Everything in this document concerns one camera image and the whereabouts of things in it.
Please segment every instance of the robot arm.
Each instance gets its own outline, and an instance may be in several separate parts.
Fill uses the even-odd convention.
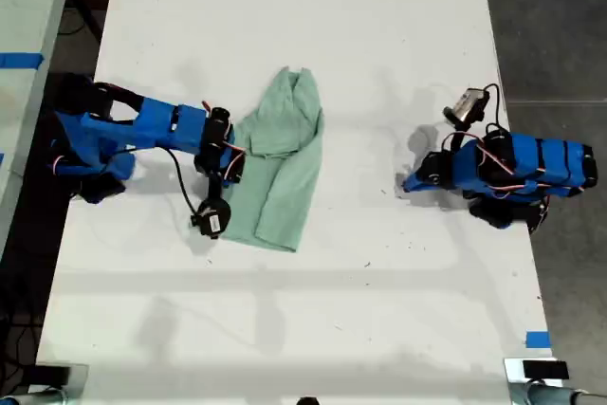
[[[138,114],[133,120],[112,120],[110,111],[121,102]],[[245,151],[233,145],[230,113],[188,105],[175,106],[144,98],[106,83],[83,85],[70,93],[56,112],[63,135],[51,144],[49,166],[68,181],[75,194],[97,204],[125,190],[135,168],[133,152],[161,148],[194,155],[194,166],[209,179],[209,193],[198,210],[190,202],[192,221],[201,233],[217,237],[230,221],[230,206],[221,198],[224,187],[240,181]]]
[[[484,117],[488,88],[469,89],[452,109],[445,108],[445,116],[456,128],[449,135],[451,148],[443,141],[439,152],[430,152],[403,189],[461,190],[466,199],[474,200],[469,208],[472,215],[496,228],[524,220],[533,231],[545,219],[551,195],[575,196],[597,185],[593,151],[574,141],[510,133],[497,117],[483,138],[468,133]],[[490,125],[496,128],[489,131]],[[473,139],[461,146],[465,136]]]

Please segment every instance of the gray floor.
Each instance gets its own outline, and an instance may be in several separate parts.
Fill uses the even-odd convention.
[[[607,169],[607,104],[511,103],[512,130],[594,146]],[[543,305],[557,357],[572,384],[607,392],[607,191],[600,186],[572,199],[552,198],[544,225],[531,237]]]
[[[510,100],[607,97],[605,0],[489,0]]]
[[[512,130],[595,148],[607,169],[606,0],[489,0]],[[74,26],[65,18],[63,30]],[[85,30],[59,37],[51,71],[93,73],[97,45]],[[572,384],[607,393],[607,190],[553,199],[532,237],[556,356]]]

